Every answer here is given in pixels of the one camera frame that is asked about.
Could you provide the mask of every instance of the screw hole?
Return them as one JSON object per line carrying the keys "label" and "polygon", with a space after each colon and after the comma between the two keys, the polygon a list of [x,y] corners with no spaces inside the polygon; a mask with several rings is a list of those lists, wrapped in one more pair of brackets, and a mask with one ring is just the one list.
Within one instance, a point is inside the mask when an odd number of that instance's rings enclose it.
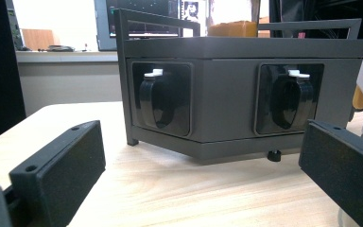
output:
{"label": "screw hole", "polygon": [[26,172],[32,172],[35,169],[37,169],[37,166],[29,166],[29,167],[26,168]]}

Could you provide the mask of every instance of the wooden table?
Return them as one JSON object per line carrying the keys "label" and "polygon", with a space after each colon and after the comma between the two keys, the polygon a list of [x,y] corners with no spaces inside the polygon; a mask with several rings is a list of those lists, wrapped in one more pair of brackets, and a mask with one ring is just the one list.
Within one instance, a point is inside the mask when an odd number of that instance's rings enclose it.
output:
{"label": "wooden table", "polygon": [[[47,106],[0,135],[0,185],[67,129],[101,121],[106,171],[70,226],[338,226],[338,206],[298,166],[265,153],[198,162],[144,142],[126,144],[121,102]],[[363,113],[348,129],[360,134]]]}

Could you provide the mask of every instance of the dark gray housing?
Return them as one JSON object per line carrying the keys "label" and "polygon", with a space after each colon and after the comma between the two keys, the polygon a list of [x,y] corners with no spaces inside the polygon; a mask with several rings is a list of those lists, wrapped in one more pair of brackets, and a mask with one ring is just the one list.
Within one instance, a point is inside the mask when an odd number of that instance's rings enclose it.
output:
{"label": "dark gray housing", "polygon": [[[343,128],[350,119],[363,58],[353,32],[347,40],[129,40],[127,21],[189,27],[195,36],[199,26],[123,9],[115,19],[129,145],[141,140],[210,159],[299,148],[307,119]],[[154,69],[162,75],[147,76]]]}

